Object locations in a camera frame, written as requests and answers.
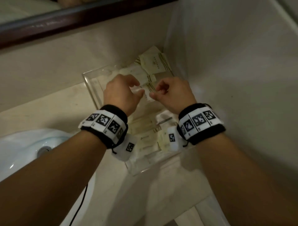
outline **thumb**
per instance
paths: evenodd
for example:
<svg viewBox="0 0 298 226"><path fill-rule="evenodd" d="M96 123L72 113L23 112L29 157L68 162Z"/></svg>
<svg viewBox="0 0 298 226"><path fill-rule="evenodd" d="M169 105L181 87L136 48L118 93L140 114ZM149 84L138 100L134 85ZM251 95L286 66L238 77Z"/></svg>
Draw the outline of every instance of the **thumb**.
<svg viewBox="0 0 298 226"><path fill-rule="evenodd" d="M145 93L145 90L140 89L139 91L137 91L137 92L134 94L134 96L135 96L137 102L140 102L140 100L142 99L144 93Z"/></svg>
<svg viewBox="0 0 298 226"><path fill-rule="evenodd" d="M164 95L158 92L151 92L149 93L149 96L153 99L156 100L160 103L162 103L163 99L164 99Z"/></svg>

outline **hand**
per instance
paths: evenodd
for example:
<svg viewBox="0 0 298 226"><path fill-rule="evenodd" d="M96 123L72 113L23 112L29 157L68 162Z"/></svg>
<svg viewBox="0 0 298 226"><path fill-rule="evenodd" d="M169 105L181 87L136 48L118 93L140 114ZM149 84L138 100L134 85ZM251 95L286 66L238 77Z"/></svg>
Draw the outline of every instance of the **hand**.
<svg viewBox="0 0 298 226"><path fill-rule="evenodd" d="M130 116L140 102L145 90L141 89L133 94L129 87L139 86L139 81L132 75L117 75L108 82L103 92L103 104L111 104L120 108Z"/></svg>
<svg viewBox="0 0 298 226"><path fill-rule="evenodd" d="M189 83L179 77L164 78L149 96L162 103L170 112L179 114L184 108L196 103Z"/></svg>

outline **black cable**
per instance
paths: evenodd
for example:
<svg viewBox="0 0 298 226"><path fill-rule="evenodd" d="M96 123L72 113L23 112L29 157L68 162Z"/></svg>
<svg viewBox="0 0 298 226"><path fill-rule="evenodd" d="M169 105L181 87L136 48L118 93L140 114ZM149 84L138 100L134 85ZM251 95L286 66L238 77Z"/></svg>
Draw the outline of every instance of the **black cable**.
<svg viewBox="0 0 298 226"><path fill-rule="evenodd" d="M87 188L88 188L88 184L86 185L85 192L84 192L84 195L83 195L83 198L82 198L81 204L80 204L79 208L77 209L77 211L75 212L75 215L74 215L74 217L72 218L72 220L71 220L71 222L70 222L69 226L71 226L71 225L72 225L72 223L73 223L73 221L74 221L74 219L75 219L75 217L76 217L77 213L79 212L79 210L80 210L80 208L81 208L81 206L82 206L82 204L83 204L83 201L84 201L84 199L85 199L85 195L86 195L86 192L87 192Z"/></svg>

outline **acrylic tray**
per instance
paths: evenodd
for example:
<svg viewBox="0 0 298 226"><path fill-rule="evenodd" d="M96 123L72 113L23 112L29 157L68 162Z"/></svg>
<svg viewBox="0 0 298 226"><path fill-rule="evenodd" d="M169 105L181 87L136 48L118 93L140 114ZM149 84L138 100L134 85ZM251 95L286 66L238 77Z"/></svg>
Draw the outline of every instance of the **acrylic tray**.
<svg viewBox="0 0 298 226"><path fill-rule="evenodd" d="M103 91L106 88L106 84L117 74L119 74L120 69L126 68L128 65L133 63L135 59L136 58L127 58L126 60L116 64L83 73L86 87L91 95L96 109L100 109L103 106ZM173 74L171 72L163 72L155 74L155 76L157 79L156 82L158 82L164 77L173 76ZM128 126L130 125L130 122L136 119L142 118L146 115L154 115L155 113L158 113L162 110L165 110L162 104L157 101L148 102L144 95L138 104L136 111L130 117L128 117ZM180 152L177 151L172 152L159 150L153 153L140 155L136 150L134 150L130 159L126 161L125 164L130 174L136 175L149 169L151 166L165 161L179 153Z"/></svg>

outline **sink drain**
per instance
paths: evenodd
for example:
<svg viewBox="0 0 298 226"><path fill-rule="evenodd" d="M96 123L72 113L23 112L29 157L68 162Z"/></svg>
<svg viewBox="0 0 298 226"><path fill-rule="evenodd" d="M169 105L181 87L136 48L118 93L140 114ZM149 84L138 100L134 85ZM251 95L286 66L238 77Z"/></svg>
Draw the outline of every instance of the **sink drain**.
<svg viewBox="0 0 298 226"><path fill-rule="evenodd" d="M51 150L52 150L51 147L49 147L49 146L43 146L41 149L39 149L37 151L37 158L39 158L40 156L42 156L43 154L45 154L45 153L47 153L47 152L49 152Z"/></svg>

